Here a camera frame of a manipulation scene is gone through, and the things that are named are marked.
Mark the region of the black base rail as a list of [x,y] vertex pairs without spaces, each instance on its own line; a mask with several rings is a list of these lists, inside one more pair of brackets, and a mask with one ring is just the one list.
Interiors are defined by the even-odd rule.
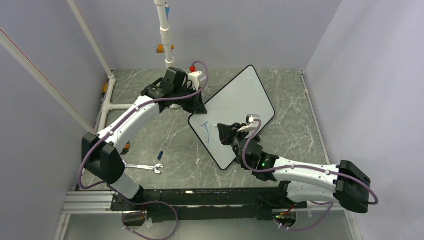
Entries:
[[188,220],[256,219],[271,221],[277,212],[291,206],[306,209],[303,201],[291,203],[283,187],[203,188],[203,189],[146,189],[143,201],[149,205],[136,206],[120,196],[112,197],[111,211],[143,211],[154,223]]

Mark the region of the white pvc pipe frame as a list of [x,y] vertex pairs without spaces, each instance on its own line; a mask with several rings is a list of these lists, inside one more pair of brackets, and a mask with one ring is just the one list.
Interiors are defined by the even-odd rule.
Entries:
[[[77,3],[74,0],[68,0],[67,3],[107,74],[108,81],[106,83],[108,83],[108,89],[102,99],[98,122],[98,129],[103,130],[106,127],[106,120],[110,111],[127,110],[131,107],[131,105],[111,103],[117,79],[111,68],[108,66],[107,61],[97,45]],[[160,23],[161,44],[165,46],[165,64],[167,67],[171,67],[175,64],[175,59],[172,53],[171,27],[168,23],[169,5],[166,0],[155,0],[154,4],[157,8]],[[0,44],[81,125],[81,127],[90,133],[95,132],[95,129],[82,117],[75,107],[63,96],[63,94],[51,83],[45,74],[43,74],[43,72],[30,60],[30,58],[18,47],[18,45],[3,29],[0,30]]]

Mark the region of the orange knob on pipe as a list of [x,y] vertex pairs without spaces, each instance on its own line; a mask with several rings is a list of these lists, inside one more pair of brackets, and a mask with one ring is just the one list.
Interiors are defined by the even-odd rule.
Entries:
[[166,52],[166,48],[163,44],[156,44],[154,50],[157,54],[164,54]]

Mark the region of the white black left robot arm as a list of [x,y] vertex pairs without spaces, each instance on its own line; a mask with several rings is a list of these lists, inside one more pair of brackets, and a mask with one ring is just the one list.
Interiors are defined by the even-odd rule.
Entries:
[[126,172],[121,157],[125,145],[152,119],[172,105],[180,106],[191,114],[208,113],[202,99],[203,88],[208,83],[208,71],[186,73],[169,67],[164,77],[144,88],[135,103],[115,122],[98,133],[88,132],[82,138],[82,161],[78,171],[78,185],[83,185],[84,170],[124,196],[124,204],[131,210],[139,209],[144,203],[144,189]]

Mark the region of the blue marker cap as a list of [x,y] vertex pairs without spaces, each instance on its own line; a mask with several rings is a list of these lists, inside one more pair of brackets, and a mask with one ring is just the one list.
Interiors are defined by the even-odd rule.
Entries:
[[164,152],[163,151],[160,151],[159,154],[158,154],[158,156],[157,156],[157,159],[158,160],[161,160],[162,157],[163,157],[163,154],[164,154]]

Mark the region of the orange black small tool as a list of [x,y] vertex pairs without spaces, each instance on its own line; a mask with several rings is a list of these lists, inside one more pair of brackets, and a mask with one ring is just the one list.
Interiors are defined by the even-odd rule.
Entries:
[[107,90],[108,90],[108,87],[109,87],[109,84],[108,84],[108,83],[106,83],[106,84],[103,86],[103,89],[102,89],[102,94],[103,94],[103,95],[105,95],[105,94],[106,94],[106,92],[107,92]]

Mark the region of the white whiteboard black frame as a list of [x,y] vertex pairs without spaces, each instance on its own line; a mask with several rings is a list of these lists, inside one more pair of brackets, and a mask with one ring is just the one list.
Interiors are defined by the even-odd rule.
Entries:
[[247,115],[259,115],[262,130],[276,114],[253,65],[245,67],[204,105],[207,114],[191,115],[188,124],[220,170],[226,170],[236,155],[230,146],[221,144],[218,128],[211,124],[243,124]]

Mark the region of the silver open-end wrench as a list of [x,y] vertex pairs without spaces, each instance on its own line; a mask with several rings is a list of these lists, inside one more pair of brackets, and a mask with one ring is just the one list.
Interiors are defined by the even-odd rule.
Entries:
[[164,166],[161,163],[155,165],[130,164],[125,161],[123,163],[126,168],[152,171],[158,175],[161,174],[160,169],[164,169]]

